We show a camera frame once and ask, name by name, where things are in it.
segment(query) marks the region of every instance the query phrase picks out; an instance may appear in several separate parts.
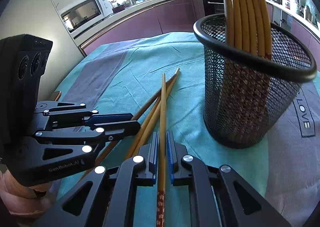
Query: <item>black metal rim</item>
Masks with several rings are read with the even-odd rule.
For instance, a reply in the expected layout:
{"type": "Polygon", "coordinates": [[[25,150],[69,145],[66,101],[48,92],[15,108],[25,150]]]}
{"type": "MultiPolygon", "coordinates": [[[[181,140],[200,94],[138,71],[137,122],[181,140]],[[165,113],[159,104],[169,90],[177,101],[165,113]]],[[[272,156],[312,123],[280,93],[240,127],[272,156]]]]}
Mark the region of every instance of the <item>black metal rim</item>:
{"type": "Polygon", "coordinates": [[[293,81],[297,83],[309,82],[313,80],[317,75],[316,61],[307,49],[293,34],[286,31],[285,29],[277,26],[276,24],[271,23],[271,27],[276,28],[281,31],[283,34],[287,35],[292,40],[298,42],[301,48],[306,52],[311,61],[311,66],[307,70],[303,69],[294,69],[288,66],[280,65],[274,61],[261,58],[258,56],[251,55],[242,50],[238,50],[234,47],[231,47],[219,40],[212,38],[202,31],[201,25],[209,20],[214,18],[222,18],[224,14],[209,15],[203,17],[195,22],[193,25],[193,30],[196,38],[207,48],[213,49],[222,56],[229,58],[232,61],[246,65],[248,68],[254,69],[258,72],[268,74],[272,77],[279,79],[293,81]]]}

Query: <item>red patterned chopstick handle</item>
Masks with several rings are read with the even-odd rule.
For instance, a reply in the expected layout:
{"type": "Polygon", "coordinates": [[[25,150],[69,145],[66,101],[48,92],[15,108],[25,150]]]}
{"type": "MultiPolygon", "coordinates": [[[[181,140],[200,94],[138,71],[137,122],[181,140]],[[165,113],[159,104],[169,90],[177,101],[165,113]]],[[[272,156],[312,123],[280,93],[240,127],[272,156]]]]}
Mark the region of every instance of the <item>red patterned chopstick handle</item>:
{"type": "Polygon", "coordinates": [[[158,191],[156,227],[164,227],[164,195],[165,191],[158,191]]]}

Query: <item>mesh pen holder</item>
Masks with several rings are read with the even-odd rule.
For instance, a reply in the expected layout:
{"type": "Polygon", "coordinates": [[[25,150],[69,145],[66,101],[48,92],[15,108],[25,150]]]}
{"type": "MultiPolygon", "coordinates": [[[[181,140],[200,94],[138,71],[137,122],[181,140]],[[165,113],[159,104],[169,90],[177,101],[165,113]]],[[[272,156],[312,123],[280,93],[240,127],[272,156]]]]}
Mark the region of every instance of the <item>mesh pen holder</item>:
{"type": "Polygon", "coordinates": [[[291,33],[271,24],[272,60],[225,44],[224,14],[194,24],[204,45],[204,123],[212,137],[231,148],[258,143],[297,94],[316,76],[310,51],[291,33]]]}

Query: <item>white microwave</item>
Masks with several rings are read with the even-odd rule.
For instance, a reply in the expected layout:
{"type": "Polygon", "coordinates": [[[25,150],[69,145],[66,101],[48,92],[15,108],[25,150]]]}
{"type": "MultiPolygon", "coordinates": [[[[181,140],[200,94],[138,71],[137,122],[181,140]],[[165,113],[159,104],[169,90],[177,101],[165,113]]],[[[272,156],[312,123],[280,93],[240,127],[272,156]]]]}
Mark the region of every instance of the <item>white microwave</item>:
{"type": "Polygon", "coordinates": [[[59,11],[73,38],[112,13],[108,0],[77,0],[59,11]]]}

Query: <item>bundle of chopsticks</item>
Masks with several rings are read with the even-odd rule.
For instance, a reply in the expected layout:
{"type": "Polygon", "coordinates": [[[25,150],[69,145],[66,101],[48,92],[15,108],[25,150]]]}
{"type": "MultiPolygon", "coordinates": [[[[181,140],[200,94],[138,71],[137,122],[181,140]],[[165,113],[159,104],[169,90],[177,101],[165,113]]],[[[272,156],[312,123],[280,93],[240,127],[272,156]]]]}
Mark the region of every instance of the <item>bundle of chopsticks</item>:
{"type": "Polygon", "coordinates": [[[271,26],[266,1],[224,0],[224,2],[227,44],[271,60],[271,26]]]}
{"type": "MultiPolygon", "coordinates": [[[[156,212],[156,226],[163,226],[164,224],[164,196],[165,196],[165,179],[166,179],[166,100],[169,96],[173,85],[177,79],[180,68],[178,68],[175,74],[166,82],[165,74],[162,75],[161,88],[145,103],[145,105],[137,112],[131,120],[138,120],[142,114],[155,102],[150,112],[143,121],[140,130],[135,136],[132,145],[130,146],[124,160],[130,157],[134,157],[138,154],[141,146],[145,145],[151,135],[153,128],[160,117],[160,132],[159,132],[159,170],[158,170],[158,192],[157,192],[157,212],[156,212]]],[[[112,151],[119,141],[112,141],[101,152],[95,161],[95,167],[98,166],[112,151]]],[[[83,179],[93,168],[88,169],[83,176],[83,179]]]]}

